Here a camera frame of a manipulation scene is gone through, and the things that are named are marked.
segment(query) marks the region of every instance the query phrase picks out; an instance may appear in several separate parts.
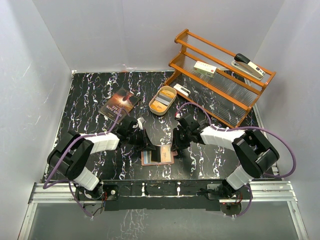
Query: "table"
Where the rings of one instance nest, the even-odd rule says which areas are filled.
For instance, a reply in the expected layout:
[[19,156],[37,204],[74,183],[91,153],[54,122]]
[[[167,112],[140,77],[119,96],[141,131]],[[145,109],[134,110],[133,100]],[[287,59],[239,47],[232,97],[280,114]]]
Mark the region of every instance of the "table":
[[[174,120],[177,109],[186,102],[180,96],[163,116],[150,112],[149,102],[163,86],[172,71],[149,72],[105,72],[105,73],[76,73],[62,115],[56,140],[68,130],[79,133],[99,133],[106,131],[111,120],[106,120],[98,111],[121,87],[130,90],[141,98],[141,101],[129,113],[134,118],[143,117],[144,127],[154,145],[170,144],[173,129],[177,126]],[[188,77],[179,76],[185,81]],[[201,97],[200,105],[214,103],[214,99]],[[188,105],[182,113],[191,113],[200,123],[205,123],[205,114],[197,107]],[[224,127],[212,118],[216,125]],[[258,126],[253,110],[248,114],[241,126]],[[239,165],[235,152],[214,145],[192,143],[191,147],[179,153],[174,164],[142,166],[141,153],[129,145],[115,151],[94,153],[88,159],[86,167],[102,180],[197,180],[224,179]],[[51,167],[44,173],[42,181],[46,180]],[[53,180],[64,178],[56,173]]]

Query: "orange wooden rack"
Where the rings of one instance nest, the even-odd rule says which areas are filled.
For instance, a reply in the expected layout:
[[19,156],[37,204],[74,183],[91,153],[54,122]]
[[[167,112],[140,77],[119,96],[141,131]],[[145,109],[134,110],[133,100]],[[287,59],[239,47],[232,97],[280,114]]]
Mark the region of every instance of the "orange wooden rack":
[[[174,42],[181,44],[181,50],[169,63],[175,71],[164,84],[172,87],[176,83],[184,85],[183,79],[179,77],[184,74],[206,87],[212,91],[211,96],[214,96],[216,107],[204,107],[205,110],[231,128],[236,128],[242,123],[276,74],[259,66],[265,75],[262,80],[258,80],[240,71],[231,65],[235,53],[189,32],[188,29],[177,35]],[[194,71],[196,61],[218,67],[214,76],[207,77]],[[177,93],[188,101],[195,102],[192,93],[188,97],[179,91]]]

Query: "book cover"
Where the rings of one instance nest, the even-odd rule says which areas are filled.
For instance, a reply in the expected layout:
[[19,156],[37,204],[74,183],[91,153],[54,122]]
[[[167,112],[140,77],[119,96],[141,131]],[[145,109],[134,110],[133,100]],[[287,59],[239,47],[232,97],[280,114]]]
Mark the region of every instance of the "book cover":
[[[129,113],[140,100],[139,97],[122,87],[99,109],[99,113],[115,121],[121,108]],[[117,123],[120,123],[125,115],[126,113],[121,111]]]
[[176,155],[178,155],[177,152],[171,151],[171,144],[155,145],[155,150],[141,151],[141,165],[173,164]]

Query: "purple cable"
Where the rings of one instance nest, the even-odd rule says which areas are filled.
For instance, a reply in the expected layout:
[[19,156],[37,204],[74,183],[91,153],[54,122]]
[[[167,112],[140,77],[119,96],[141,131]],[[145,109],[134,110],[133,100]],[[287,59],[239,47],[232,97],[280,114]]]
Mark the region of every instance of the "purple cable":
[[59,161],[56,163],[55,167],[53,168],[53,170],[51,171],[49,177],[47,178],[47,180],[45,181],[44,185],[43,185],[43,189],[47,189],[47,188],[50,188],[52,187],[53,185],[57,184],[58,182],[54,182],[50,185],[48,185],[49,181],[51,180],[51,178],[54,176],[54,174],[57,172],[61,162],[63,161],[63,159],[66,157],[67,153],[69,152],[69,150],[81,139],[84,139],[84,138],[89,138],[89,137],[95,137],[95,136],[102,136],[102,135],[106,135],[106,134],[109,134],[113,129],[114,127],[116,126],[117,124],[117,121],[119,119],[119,116],[120,116],[120,113],[121,111],[125,111],[125,113],[128,115],[127,111],[124,109],[124,108],[121,108],[118,112],[118,115],[116,116],[115,118],[115,121],[113,123],[113,125],[111,126],[111,128],[107,131],[107,132],[100,132],[100,133],[97,133],[97,134],[85,134],[85,135],[81,135],[79,137],[77,137],[75,140],[73,140],[73,142],[66,148],[66,150],[64,151],[64,153],[62,154],[62,156],[60,157]]
[[182,109],[185,105],[188,105],[188,104],[195,105],[195,106],[197,106],[198,108],[200,108],[200,109],[204,112],[204,114],[206,115],[206,117],[208,118],[209,124],[210,124],[210,125],[212,124],[212,123],[211,123],[211,118],[210,118],[209,114],[206,112],[206,110],[205,110],[202,106],[200,106],[199,104],[196,104],[196,103],[194,103],[194,102],[186,102],[186,103],[182,104],[181,107],[179,107],[179,109],[178,109],[178,111],[177,111],[176,113],[177,113],[177,114],[180,113],[181,109]]
[[60,179],[60,180],[57,180],[54,183],[51,183],[50,185],[48,185],[47,188],[50,188],[51,186],[56,185],[56,184],[67,183],[67,182],[69,182],[69,180],[67,178]]
[[237,127],[237,128],[232,128],[232,129],[221,129],[221,128],[217,128],[215,127],[214,125],[210,125],[214,130],[217,130],[217,131],[221,131],[221,132],[232,132],[232,131],[237,131],[237,130],[253,130],[253,129],[256,129],[256,130],[260,130],[260,131],[263,131],[263,132],[266,132],[268,134],[270,134],[271,136],[274,136],[276,139],[278,139],[280,142],[283,143],[283,145],[285,145],[285,147],[288,149],[288,151],[290,152],[291,154],[291,157],[292,157],[292,169],[284,174],[284,175],[272,175],[272,174],[268,174],[268,173],[265,173],[264,175],[267,176],[267,177],[272,177],[272,178],[277,178],[277,179],[281,179],[281,178],[286,178],[286,177],[289,177],[290,175],[292,175],[294,173],[294,171],[296,170],[296,167],[297,167],[297,159],[296,159],[296,156],[294,154],[294,151],[293,149],[288,145],[288,143],[280,136],[278,136],[277,134],[267,130],[267,129],[264,129],[264,128],[261,128],[261,127],[257,127],[257,126],[242,126],[242,127]]
[[280,136],[276,135],[275,133],[267,130],[267,129],[264,129],[264,128],[261,128],[261,127],[257,127],[257,126],[242,126],[242,127],[237,127],[237,128],[232,128],[232,129],[225,129],[225,128],[218,128],[218,127],[215,127],[214,125],[211,124],[211,119],[208,115],[208,113],[206,112],[206,110],[200,106],[199,104],[196,104],[194,102],[186,102],[184,104],[181,105],[181,107],[178,109],[178,111],[176,112],[177,114],[181,111],[181,109],[185,106],[185,105],[188,105],[188,104],[191,104],[191,105],[195,105],[197,106],[198,108],[200,108],[206,115],[206,117],[209,119],[209,124],[210,126],[214,129],[214,130],[217,130],[217,131],[221,131],[221,132],[231,132],[231,131],[237,131],[237,130],[253,130],[253,129],[257,129],[257,130],[260,130],[260,131],[263,131],[263,132],[266,132],[272,136],[274,136],[276,139],[278,139],[280,142],[283,143],[283,145],[285,145],[285,147],[288,149],[288,151],[290,152],[291,154],[291,157],[292,157],[292,169],[287,173],[287,174],[284,174],[284,175],[272,175],[272,174],[268,174],[268,173],[265,173],[264,175],[267,176],[267,177],[271,177],[271,178],[277,178],[277,179],[281,179],[281,178],[286,178],[286,177],[289,177],[290,175],[292,175],[294,173],[294,171],[296,170],[296,167],[297,167],[297,159],[296,159],[296,156],[294,154],[294,151],[293,149],[289,146],[289,144]]
[[250,208],[250,206],[251,206],[252,198],[253,198],[251,188],[250,188],[248,185],[244,185],[244,187],[246,187],[246,188],[249,190],[249,192],[250,192],[249,203],[248,203],[248,206],[246,206],[246,208],[245,208],[245,210],[244,210],[243,212],[241,212],[241,213],[239,213],[238,215],[236,215],[237,217],[242,216],[243,214],[245,214],[245,213],[249,210],[249,208]]

